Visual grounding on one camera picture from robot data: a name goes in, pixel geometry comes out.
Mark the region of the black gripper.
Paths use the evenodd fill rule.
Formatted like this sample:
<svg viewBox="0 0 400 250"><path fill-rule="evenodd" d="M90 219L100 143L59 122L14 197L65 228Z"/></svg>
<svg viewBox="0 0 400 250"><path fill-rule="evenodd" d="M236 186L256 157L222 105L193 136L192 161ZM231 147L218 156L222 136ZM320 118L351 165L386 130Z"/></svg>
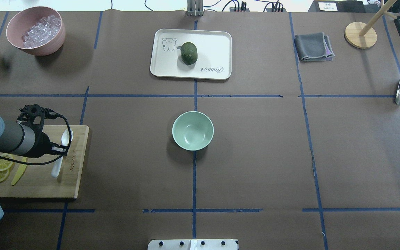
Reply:
<svg viewBox="0 0 400 250"><path fill-rule="evenodd" d="M46 144L47 155L68 155L69 145L59 145L57 143L49 142Z"/></svg>

